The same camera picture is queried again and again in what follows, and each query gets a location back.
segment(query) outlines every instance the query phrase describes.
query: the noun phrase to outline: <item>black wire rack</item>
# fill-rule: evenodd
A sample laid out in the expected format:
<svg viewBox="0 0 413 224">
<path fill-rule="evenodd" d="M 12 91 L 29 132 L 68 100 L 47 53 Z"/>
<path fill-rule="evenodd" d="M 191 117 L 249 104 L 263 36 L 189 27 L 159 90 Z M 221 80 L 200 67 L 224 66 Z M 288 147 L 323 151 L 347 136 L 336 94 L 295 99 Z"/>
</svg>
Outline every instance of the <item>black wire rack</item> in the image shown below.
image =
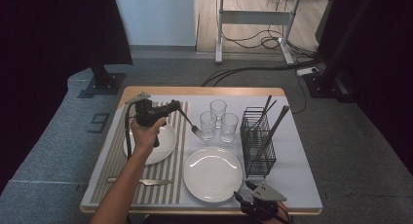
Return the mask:
<svg viewBox="0 0 413 224">
<path fill-rule="evenodd" d="M 263 111 L 262 107 L 247 107 L 243 114 L 240 133 L 246 177 L 266 177 L 277 160 L 272 140 L 268 142 L 270 145 L 265 147 L 264 153 L 257 158 L 261 144 L 270 131 L 267 115 Z"/>
</svg>

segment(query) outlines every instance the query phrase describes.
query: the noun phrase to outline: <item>black stand base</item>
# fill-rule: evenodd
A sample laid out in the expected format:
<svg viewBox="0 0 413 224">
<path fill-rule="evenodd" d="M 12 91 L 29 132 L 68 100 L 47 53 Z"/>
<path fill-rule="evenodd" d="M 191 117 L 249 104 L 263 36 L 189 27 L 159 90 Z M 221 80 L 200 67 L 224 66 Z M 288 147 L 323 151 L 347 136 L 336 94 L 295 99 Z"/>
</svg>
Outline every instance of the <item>black stand base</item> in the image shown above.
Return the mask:
<svg viewBox="0 0 413 224">
<path fill-rule="evenodd" d="M 107 85 L 99 85 L 93 77 L 88 87 L 80 91 L 78 98 L 93 98 L 96 94 L 116 95 L 126 75 L 124 73 L 108 73 L 108 75 L 111 79 Z"/>
<path fill-rule="evenodd" d="M 309 74 L 309 75 L 303 76 L 303 78 L 304 78 L 304 81 L 306 82 L 307 89 L 309 90 L 311 97 L 337 98 L 339 102 L 346 102 L 346 103 L 354 102 L 352 95 L 348 92 L 348 90 L 343 85 L 343 83 L 338 79 L 336 79 L 332 88 L 327 90 L 327 89 L 322 89 L 319 86 L 321 75 L 319 74 L 310 75 Z"/>
</svg>

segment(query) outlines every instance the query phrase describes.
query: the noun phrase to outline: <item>round plate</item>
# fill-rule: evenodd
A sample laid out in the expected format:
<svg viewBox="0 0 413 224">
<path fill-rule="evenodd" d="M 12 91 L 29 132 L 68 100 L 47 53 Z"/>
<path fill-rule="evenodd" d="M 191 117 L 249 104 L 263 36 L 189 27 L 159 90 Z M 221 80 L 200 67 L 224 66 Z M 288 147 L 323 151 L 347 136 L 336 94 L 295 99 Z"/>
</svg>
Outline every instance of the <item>round plate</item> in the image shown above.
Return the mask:
<svg viewBox="0 0 413 224">
<path fill-rule="evenodd" d="M 131 151 L 133 152 L 134 139 L 133 139 L 133 135 L 131 132 L 130 132 L 130 135 L 131 135 Z M 163 127 L 160 127 L 158 139 L 159 139 L 159 146 L 154 148 L 151 155 L 149 155 L 148 160 L 146 160 L 145 165 L 156 164 L 162 161 L 163 159 L 165 159 L 167 156 L 169 156 L 169 154 L 173 151 L 176 145 L 175 130 L 173 129 L 173 127 L 171 127 L 168 124 L 166 124 Z M 128 155 L 128 146 L 127 146 L 126 139 L 124 140 L 124 152 L 125 152 L 125 155 Z"/>
<path fill-rule="evenodd" d="M 189 157 L 183 178 L 195 197 L 218 203 L 230 199 L 241 188 L 243 170 L 240 161 L 228 150 L 207 147 Z"/>
</svg>

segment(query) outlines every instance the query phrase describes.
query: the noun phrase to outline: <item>wooden floor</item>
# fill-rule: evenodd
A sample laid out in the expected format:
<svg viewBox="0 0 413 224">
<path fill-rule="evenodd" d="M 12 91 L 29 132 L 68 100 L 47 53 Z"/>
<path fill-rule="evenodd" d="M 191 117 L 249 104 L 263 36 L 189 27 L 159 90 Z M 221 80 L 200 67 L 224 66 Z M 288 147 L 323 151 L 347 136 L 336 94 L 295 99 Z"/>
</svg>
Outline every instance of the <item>wooden floor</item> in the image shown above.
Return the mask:
<svg viewBox="0 0 413 224">
<path fill-rule="evenodd" d="M 197 34 L 197 52 L 210 53 L 215 51 L 217 36 L 217 8 L 219 0 L 199 0 L 199 24 Z M 251 11 L 291 11 L 294 0 L 225 0 L 225 10 L 251 10 Z M 311 51 L 315 51 L 319 43 L 316 40 L 316 30 L 319 26 L 322 13 L 327 5 L 327 0 L 300 0 L 297 15 L 293 23 L 289 41 L 295 45 Z M 246 47 L 256 47 L 261 40 L 270 37 L 269 25 L 234 25 L 224 24 L 223 34 L 230 39 L 244 39 L 240 44 Z M 282 26 L 271 25 L 271 37 L 282 37 Z M 276 41 L 272 40 L 266 44 L 275 47 Z M 266 49 L 262 46 L 256 48 L 243 48 L 234 42 L 223 41 L 224 54 L 281 54 L 281 49 Z"/>
</svg>

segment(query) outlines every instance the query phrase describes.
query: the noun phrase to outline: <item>placemat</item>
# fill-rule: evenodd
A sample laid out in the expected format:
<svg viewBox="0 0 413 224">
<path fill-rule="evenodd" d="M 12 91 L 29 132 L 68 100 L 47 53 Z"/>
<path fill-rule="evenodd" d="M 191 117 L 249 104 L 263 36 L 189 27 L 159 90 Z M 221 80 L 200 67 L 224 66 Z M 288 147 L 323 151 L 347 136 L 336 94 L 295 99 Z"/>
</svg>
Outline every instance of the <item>placemat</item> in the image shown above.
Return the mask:
<svg viewBox="0 0 413 224">
<path fill-rule="evenodd" d="M 153 104 L 154 106 L 164 105 L 167 104 L 167 102 L 154 102 Z M 128 106 L 124 107 L 122 116 L 118 122 L 115 135 L 91 198 L 91 204 L 99 204 L 101 202 L 111 186 L 110 183 L 106 182 L 106 178 L 116 177 L 127 162 L 127 156 L 123 148 L 125 141 L 124 121 L 127 107 Z M 187 114 L 189 108 L 188 102 L 181 102 L 181 107 Z M 133 112 L 134 108 L 131 108 L 131 116 L 134 115 Z M 179 204 L 182 200 L 180 187 L 182 183 L 186 121 L 178 111 L 174 111 L 167 117 L 167 123 L 174 128 L 176 133 L 175 148 L 166 159 L 157 164 L 145 166 L 142 178 L 167 179 L 173 180 L 173 183 L 162 186 L 145 186 L 139 184 L 136 187 L 132 204 Z"/>
</svg>

